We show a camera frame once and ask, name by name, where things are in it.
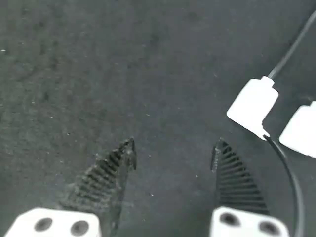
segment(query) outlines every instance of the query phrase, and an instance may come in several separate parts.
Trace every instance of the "screw hole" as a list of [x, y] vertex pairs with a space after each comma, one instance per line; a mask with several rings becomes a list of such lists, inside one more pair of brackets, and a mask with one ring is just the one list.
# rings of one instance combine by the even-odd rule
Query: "screw hole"
[[43, 218], [37, 221], [34, 228], [37, 232], [46, 231], [50, 228], [52, 223], [53, 220], [51, 218]]
[[223, 213], [220, 217], [220, 221], [229, 226], [240, 226], [239, 219], [230, 213]]
[[280, 230], [279, 228], [271, 223], [271, 222], [268, 222], [268, 221], [264, 221], [264, 222], [261, 222], [260, 225], [259, 225], [259, 229], [262, 231], [262, 232], [265, 232], [271, 236], [278, 236], [280, 235]]
[[82, 236], [89, 230], [89, 224], [86, 221], [77, 221], [71, 226], [73, 236]]

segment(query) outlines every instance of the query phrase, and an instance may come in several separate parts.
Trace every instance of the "white block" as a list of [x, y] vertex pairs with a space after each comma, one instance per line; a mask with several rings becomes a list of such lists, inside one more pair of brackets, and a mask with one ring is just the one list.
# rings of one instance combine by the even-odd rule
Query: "white block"
[[279, 141], [292, 150], [316, 158], [316, 101], [295, 112]]

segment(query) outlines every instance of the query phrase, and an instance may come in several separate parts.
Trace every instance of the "black cable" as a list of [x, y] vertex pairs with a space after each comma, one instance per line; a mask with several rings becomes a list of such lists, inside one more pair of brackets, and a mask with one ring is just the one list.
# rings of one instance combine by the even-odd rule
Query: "black cable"
[[303, 202], [303, 194], [298, 182], [296, 175], [294, 174], [292, 168], [288, 163], [288, 159], [281, 149], [281, 147], [270, 137], [263, 135], [263, 137], [268, 141], [268, 143], [275, 150], [280, 160], [282, 161], [286, 173], [289, 177], [290, 184], [293, 190], [293, 199], [294, 199], [294, 237], [303, 237], [304, 234], [304, 202]]
[[298, 37], [295, 39], [294, 43], [291, 45], [289, 50], [286, 52], [286, 54], [283, 56], [281, 61], [272, 69], [272, 71], [269, 73], [268, 77], [272, 80], [275, 79], [275, 77], [278, 75], [278, 73], [283, 69], [283, 67], [286, 65], [288, 60], [291, 58], [292, 54], [302, 41], [303, 37], [306, 35], [308, 30], [310, 29], [311, 25], [316, 19], [316, 10], [312, 13], [312, 15], [309, 17], [307, 22], [305, 23], [304, 27], [300, 31]]

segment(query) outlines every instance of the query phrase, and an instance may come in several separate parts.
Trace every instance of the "dark gray fabric surface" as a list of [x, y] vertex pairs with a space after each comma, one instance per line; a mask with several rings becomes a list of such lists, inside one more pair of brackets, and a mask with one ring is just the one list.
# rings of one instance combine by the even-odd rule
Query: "dark gray fabric surface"
[[[0, 235], [16, 215], [54, 206], [97, 154], [134, 136], [119, 236], [206, 236], [213, 144], [224, 137], [292, 225], [291, 190], [267, 143], [226, 111], [266, 75], [315, 9], [313, 0], [2, 0]], [[316, 25], [278, 78], [264, 121], [278, 137], [316, 99]], [[286, 149], [315, 236], [316, 161]]]

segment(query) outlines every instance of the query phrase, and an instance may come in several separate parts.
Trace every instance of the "white usb connector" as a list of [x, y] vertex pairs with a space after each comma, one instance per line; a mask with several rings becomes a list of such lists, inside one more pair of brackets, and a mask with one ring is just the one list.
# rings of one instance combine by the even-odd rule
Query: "white usb connector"
[[263, 119], [267, 116], [278, 98], [278, 92], [272, 88], [274, 81], [269, 77], [261, 80], [251, 79], [241, 90], [227, 116], [262, 140], [263, 135], [270, 136], [262, 126]]

